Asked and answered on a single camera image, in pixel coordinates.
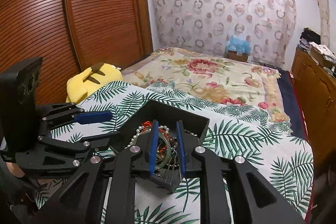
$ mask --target louvered wardrobe door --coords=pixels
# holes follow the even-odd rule
[[[65,102],[66,83],[79,73],[62,0],[0,0],[0,72],[42,56],[36,102]]]
[[[71,0],[75,31],[86,66],[126,68],[142,57],[135,0]]]

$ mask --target open black box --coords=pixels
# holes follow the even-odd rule
[[[122,141],[113,144],[113,148],[118,152],[122,151],[130,143],[133,135],[137,133],[136,130],[138,127],[145,121],[152,122],[153,120],[157,120],[159,125],[169,127],[169,136],[174,138],[176,138],[177,134],[176,122],[182,120],[184,129],[196,134],[200,144],[204,141],[209,125],[209,119],[206,117],[149,100],[118,130],[122,133]],[[170,170],[167,174],[167,180],[163,177],[153,175],[151,181],[173,193],[180,183],[178,168],[174,170],[172,180],[171,176],[172,171]]]

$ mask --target bed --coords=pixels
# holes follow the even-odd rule
[[[123,107],[136,111],[146,100],[158,100],[208,117],[203,145],[221,156],[245,156],[305,220],[309,219],[312,151],[305,141],[302,114],[287,72],[168,47],[122,74],[124,82],[111,82],[79,104],[87,111],[108,109],[114,120],[101,125],[72,124],[53,130],[52,137],[76,142],[92,132],[116,131],[132,115],[121,114]],[[227,124],[250,128],[258,137],[254,133],[225,133]],[[259,139],[238,144],[241,137]],[[101,156],[109,153],[99,152]],[[44,188],[35,196],[38,207],[62,183],[64,180],[40,181]],[[183,179],[176,192],[168,194],[152,182],[137,179],[137,223],[198,223],[199,211],[199,180]]]

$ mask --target yellow pillow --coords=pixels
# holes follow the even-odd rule
[[[107,83],[122,80],[119,68],[106,63],[93,65],[68,80],[66,102],[78,104]]]

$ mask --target blue gripper pad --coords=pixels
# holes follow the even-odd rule
[[[158,140],[159,140],[159,122],[156,121],[152,127],[152,142],[150,147],[149,155],[149,172],[150,174],[154,174],[155,163],[156,163],[156,153],[158,149]]]
[[[109,111],[99,111],[99,112],[83,112],[77,114],[73,121],[80,124],[89,124],[97,122],[108,122],[113,118],[113,115]]]
[[[177,153],[180,161],[180,170],[182,175],[185,176],[185,151],[179,122],[176,122],[176,128],[177,128],[177,148],[178,148]]]

